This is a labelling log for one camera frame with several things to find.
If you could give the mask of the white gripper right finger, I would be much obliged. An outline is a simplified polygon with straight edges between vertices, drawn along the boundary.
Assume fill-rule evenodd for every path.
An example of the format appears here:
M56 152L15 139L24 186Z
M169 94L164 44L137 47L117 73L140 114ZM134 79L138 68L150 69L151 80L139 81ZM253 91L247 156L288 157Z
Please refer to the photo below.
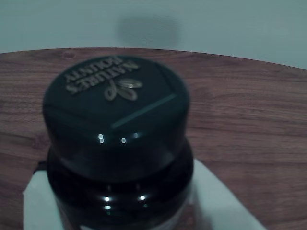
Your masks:
M197 230L265 230L203 163L194 160L191 198Z

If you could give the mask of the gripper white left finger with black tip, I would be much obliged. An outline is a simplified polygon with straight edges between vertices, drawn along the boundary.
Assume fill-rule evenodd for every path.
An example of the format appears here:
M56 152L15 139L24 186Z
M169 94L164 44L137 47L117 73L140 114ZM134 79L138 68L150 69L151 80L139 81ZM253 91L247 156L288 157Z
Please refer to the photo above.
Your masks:
M24 192L25 230L61 230L63 223L47 177L47 162L40 161Z

